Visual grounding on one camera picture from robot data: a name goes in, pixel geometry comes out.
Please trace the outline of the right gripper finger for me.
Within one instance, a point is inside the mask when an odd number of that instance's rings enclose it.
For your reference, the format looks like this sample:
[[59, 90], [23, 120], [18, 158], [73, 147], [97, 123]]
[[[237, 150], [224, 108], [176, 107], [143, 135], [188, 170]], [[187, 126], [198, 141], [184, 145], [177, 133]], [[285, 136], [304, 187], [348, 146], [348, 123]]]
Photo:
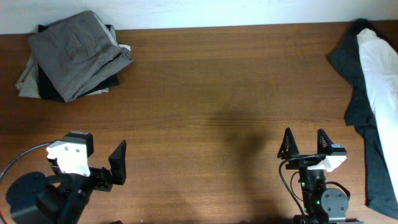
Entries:
[[317, 131], [317, 154], [330, 155], [333, 153], [333, 142], [323, 129]]
[[284, 137], [277, 154], [279, 159], [291, 159], [299, 155], [294, 136], [290, 128], [285, 129]]

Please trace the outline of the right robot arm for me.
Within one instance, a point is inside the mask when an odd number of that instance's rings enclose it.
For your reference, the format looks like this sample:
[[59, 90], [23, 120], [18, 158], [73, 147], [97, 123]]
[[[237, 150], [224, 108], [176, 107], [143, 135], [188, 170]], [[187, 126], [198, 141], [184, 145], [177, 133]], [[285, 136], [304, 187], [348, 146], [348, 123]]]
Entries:
[[[337, 182], [327, 182], [325, 172], [332, 172], [347, 158], [343, 145], [335, 144], [323, 129], [317, 131], [317, 153], [312, 155], [299, 154], [294, 135], [286, 128], [277, 154], [282, 162], [278, 172], [282, 183], [300, 214], [294, 216], [295, 223], [343, 223], [351, 194]], [[282, 173], [282, 168], [295, 170], [299, 174], [302, 202], [299, 202]]]

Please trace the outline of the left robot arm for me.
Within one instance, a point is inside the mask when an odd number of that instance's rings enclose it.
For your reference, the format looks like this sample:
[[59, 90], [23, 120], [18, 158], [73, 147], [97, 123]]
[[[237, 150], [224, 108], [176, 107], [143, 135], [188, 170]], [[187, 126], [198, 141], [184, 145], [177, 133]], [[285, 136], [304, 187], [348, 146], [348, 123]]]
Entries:
[[126, 181], [126, 142], [109, 156], [110, 169], [89, 167], [94, 152], [91, 133], [72, 131], [44, 144], [54, 174], [30, 172], [6, 192], [16, 223], [78, 223], [93, 191], [111, 191]]

